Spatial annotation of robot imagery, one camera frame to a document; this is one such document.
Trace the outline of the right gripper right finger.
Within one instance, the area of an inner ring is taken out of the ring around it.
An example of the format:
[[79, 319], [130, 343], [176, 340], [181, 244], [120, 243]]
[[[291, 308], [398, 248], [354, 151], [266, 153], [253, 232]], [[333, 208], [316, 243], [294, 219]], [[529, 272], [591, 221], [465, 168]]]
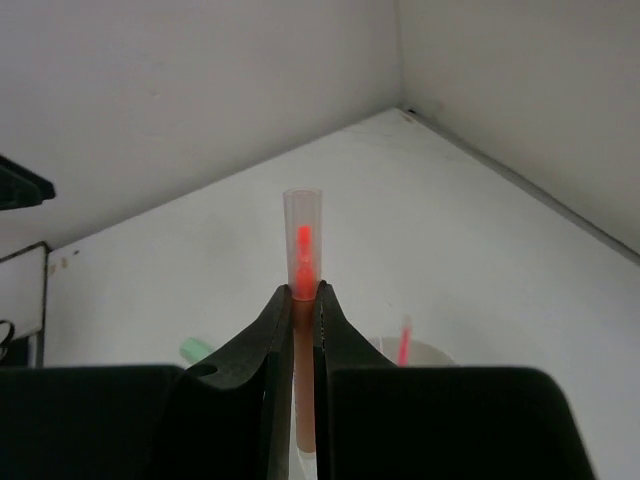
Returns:
[[569, 404], [528, 367], [399, 367], [321, 283], [314, 311], [322, 479], [591, 479]]

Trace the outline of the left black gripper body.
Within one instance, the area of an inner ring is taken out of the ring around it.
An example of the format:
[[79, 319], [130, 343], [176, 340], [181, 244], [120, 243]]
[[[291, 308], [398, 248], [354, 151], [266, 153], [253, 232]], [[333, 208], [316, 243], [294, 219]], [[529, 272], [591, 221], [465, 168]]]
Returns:
[[31, 208], [55, 198], [54, 185], [44, 177], [5, 156], [1, 156], [0, 168], [2, 210]]

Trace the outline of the red pink pen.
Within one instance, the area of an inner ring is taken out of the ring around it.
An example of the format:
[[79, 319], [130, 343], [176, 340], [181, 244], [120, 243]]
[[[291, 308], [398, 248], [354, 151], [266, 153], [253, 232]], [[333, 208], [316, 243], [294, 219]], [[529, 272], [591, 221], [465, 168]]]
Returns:
[[404, 315], [402, 318], [402, 328], [399, 337], [397, 365], [407, 366], [409, 364], [410, 346], [412, 335], [412, 320], [410, 315]]

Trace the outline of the brown orange pen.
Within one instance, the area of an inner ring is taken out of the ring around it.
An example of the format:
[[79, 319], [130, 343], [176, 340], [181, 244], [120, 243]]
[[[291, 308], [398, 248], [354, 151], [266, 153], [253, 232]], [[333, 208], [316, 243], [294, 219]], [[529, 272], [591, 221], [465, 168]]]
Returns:
[[313, 326], [322, 278], [322, 192], [294, 188], [283, 194], [288, 286], [292, 296], [296, 444], [316, 451]]

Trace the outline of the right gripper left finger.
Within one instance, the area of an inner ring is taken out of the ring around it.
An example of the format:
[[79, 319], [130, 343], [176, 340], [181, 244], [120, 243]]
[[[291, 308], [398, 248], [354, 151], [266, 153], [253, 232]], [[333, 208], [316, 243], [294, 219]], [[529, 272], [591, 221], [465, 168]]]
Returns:
[[189, 368], [5, 368], [5, 479], [285, 479], [291, 292]]

